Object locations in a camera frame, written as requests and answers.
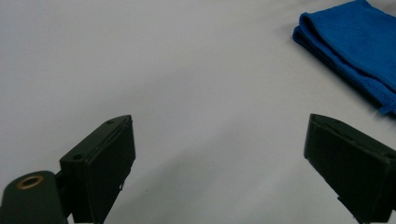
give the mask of white table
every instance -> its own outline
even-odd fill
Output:
[[[131,114],[137,159],[106,224],[357,223],[303,157],[309,114],[392,148],[395,120],[290,38],[345,2],[2,1],[0,190]]]

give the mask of folded towel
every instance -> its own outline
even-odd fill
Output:
[[[396,18],[366,1],[304,13],[293,39],[396,114]]]

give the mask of black plastic part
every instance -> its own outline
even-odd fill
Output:
[[[49,171],[34,172],[8,184],[4,191],[0,223],[67,223],[55,175]]]
[[[61,158],[75,222],[105,221],[134,159],[131,116],[108,120]]]
[[[389,221],[396,202],[394,150],[339,120],[313,114],[304,156],[360,223]]]

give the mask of blue towel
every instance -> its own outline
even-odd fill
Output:
[[[304,13],[293,39],[396,114],[396,18],[366,1]]]

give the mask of fabric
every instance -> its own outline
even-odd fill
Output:
[[[396,18],[354,1],[303,13],[293,39],[396,114]]]

